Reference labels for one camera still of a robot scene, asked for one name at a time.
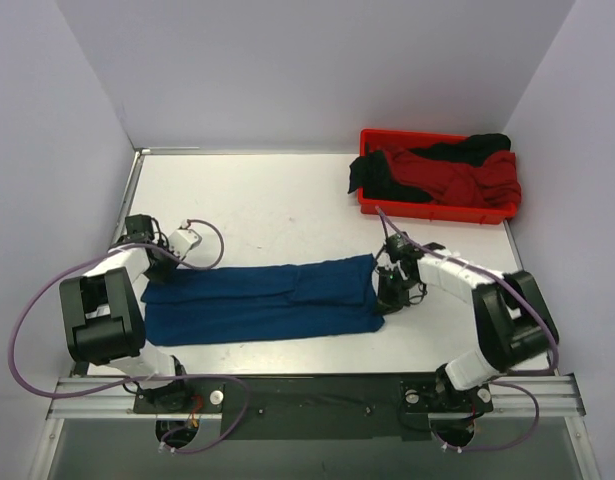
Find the blue t shirt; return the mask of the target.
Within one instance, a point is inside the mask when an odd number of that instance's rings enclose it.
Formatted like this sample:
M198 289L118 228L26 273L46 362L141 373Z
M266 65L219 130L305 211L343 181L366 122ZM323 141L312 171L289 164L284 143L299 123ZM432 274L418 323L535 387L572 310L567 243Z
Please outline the blue t shirt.
M177 270L141 300L149 342L177 347L374 333L385 324L365 254L303 265Z

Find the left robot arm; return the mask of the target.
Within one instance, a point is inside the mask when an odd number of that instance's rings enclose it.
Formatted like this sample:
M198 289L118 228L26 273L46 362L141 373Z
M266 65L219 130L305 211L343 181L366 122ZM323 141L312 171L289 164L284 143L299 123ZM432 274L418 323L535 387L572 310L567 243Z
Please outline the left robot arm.
M68 352L76 362L111 366L130 377L155 381L157 400L171 412L186 409L193 388L178 377L179 360L160 352L146 339L144 316L135 285L162 283L196 248L201 236L178 228L166 236L158 221L144 214L125 220L125 233L110 256L83 275L59 285Z

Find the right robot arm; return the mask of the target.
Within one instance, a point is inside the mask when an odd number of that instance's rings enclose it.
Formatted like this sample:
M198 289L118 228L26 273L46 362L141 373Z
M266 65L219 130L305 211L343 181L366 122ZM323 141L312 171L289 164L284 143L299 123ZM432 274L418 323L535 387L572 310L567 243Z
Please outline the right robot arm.
M473 264L437 243L413 246L389 237L378 251L377 312L396 313L421 302L430 287L473 309L478 346L436 370L433 396L456 409L472 392L502 376L554 373L559 333L534 277Z

